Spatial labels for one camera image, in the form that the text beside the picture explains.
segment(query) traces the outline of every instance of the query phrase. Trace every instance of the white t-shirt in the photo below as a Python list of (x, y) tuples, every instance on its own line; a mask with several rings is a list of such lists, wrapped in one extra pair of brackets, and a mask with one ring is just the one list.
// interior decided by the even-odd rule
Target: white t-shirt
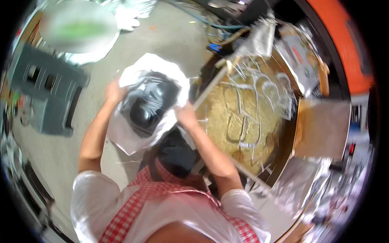
[[(96, 171), (84, 171), (76, 176), (70, 214), (81, 243), (98, 242), (116, 213), (138, 190), (119, 186)], [(241, 189), (231, 190), (221, 198), (223, 210), (230, 216), (246, 221), (261, 243), (270, 242), (270, 233), (250, 196)], [(168, 194), (146, 201), (123, 242), (144, 243), (163, 226), (181, 222), (201, 232), (216, 243), (242, 242), (238, 232), (211, 206), (202, 194)]]

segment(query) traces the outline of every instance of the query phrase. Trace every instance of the concrete floor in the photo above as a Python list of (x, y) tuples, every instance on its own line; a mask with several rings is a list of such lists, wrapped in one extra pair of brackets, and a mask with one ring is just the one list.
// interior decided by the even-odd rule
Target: concrete floor
[[(121, 34), (108, 55), (84, 69), (91, 74), (89, 86), (79, 98), (72, 127), (73, 136), (64, 138), (38, 134), (32, 127), (14, 123), (14, 136), (46, 190), (56, 200), (53, 218), (59, 229), (78, 242), (70, 221), (72, 184), (77, 174), (77, 160), (81, 140), (104, 98), (104, 87), (123, 70), (150, 52), (178, 64), (186, 77), (200, 74), (209, 53), (205, 27), (195, 18), (164, 2), (158, 2), (148, 19), (132, 33)], [(119, 187), (133, 180), (142, 153), (132, 157), (118, 151), (108, 140), (102, 156), (102, 173)]]

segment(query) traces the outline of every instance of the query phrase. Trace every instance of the person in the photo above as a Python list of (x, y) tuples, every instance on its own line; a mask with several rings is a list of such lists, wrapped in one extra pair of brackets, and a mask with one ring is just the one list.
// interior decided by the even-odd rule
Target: person
[(190, 174), (196, 153), (175, 129), (160, 143), (156, 158), (122, 191), (101, 173), (109, 118), (126, 93), (118, 80), (106, 87), (104, 104), (82, 140), (70, 206), (79, 241), (269, 243), (269, 230), (238, 171), (198, 124), (190, 103), (175, 108), (176, 118), (211, 172), (220, 201), (201, 176)]

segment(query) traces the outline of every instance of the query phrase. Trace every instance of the blue hose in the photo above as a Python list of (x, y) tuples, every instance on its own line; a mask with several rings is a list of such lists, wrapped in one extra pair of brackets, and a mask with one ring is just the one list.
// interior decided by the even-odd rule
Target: blue hose
[[(182, 11), (184, 11), (185, 13), (189, 14), (190, 16), (192, 17), (195, 17), (196, 19), (200, 20), (201, 22), (204, 22), (205, 24), (208, 24), (208, 20), (206, 19), (203, 19), (202, 17), (188, 11), (187, 9), (185, 9), (184, 7), (181, 7), (179, 4), (177, 4), (174, 0), (168, 0), (167, 1), (168, 3), (172, 4), (173, 6), (181, 9)], [(244, 28), (246, 26), (244, 25), (219, 25), (219, 24), (213, 24), (211, 23), (211, 26), (212, 27), (215, 27), (215, 28), (218, 28), (218, 29), (241, 29), (241, 28)]]

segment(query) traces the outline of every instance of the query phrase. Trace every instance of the hand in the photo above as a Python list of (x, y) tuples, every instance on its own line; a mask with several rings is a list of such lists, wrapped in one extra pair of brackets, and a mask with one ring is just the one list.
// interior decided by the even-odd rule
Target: hand
[(117, 105), (120, 101), (124, 99), (126, 96), (128, 89), (127, 87), (119, 87), (119, 79), (116, 78), (112, 80), (106, 87), (105, 87), (105, 102)]
[(179, 106), (174, 107), (174, 111), (177, 121), (181, 123), (186, 131), (190, 131), (198, 126), (195, 109), (189, 101), (182, 108)]

